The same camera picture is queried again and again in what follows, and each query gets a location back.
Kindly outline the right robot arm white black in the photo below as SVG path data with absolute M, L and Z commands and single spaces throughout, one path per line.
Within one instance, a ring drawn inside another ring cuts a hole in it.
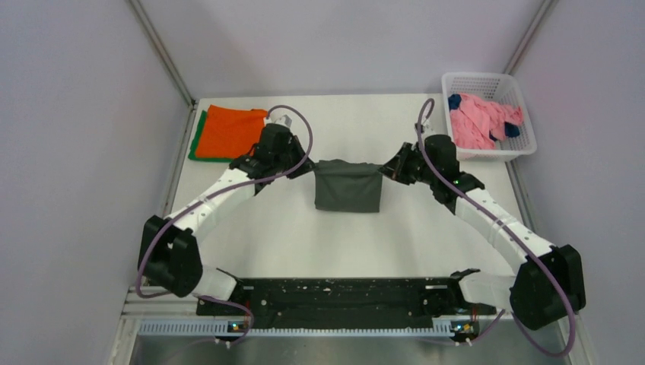
M 482 181 L 461 169 L 449 136 L 404 143 L 379 172 L 401 184 L 428 185 L 439 204 L 474 228 L 511 267 L 511 276 L 457 272 L 457 285 L 446 292 L 453 312 L 485 304 L 509 310 L 526 328 L 538 330 L 586 306 L 580 253 L 550 243 L 502 208 Z

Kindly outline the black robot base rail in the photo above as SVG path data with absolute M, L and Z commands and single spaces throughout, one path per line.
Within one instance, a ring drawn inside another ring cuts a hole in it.
M 494 315 L 454 278 L 244 278 L 233 306 L 200 300 L 199 316 L 250 311 L 254 329 L 425 329 L 441 316 Z

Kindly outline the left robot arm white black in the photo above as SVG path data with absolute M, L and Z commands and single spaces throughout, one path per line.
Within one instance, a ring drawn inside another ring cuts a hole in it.
M 226 314 L 241 310 L 244 295 L 231 275 L 202 261 L 205 238 L 229 214 L 276 179 L 314 168 L 286 118 L 266 124 L 248 154 L 234 159 L 216 182 L 186 207 L 144 225 L 138 277 L 177 297 L 211 297 Z

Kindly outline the grey t-shirt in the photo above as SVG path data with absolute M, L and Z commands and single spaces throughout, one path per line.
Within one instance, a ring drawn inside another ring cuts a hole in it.
M 380 211 L 381 166 L 345 160 L 320 160 L 314 170 L 315 208 L 321 211 L 365 213 Z

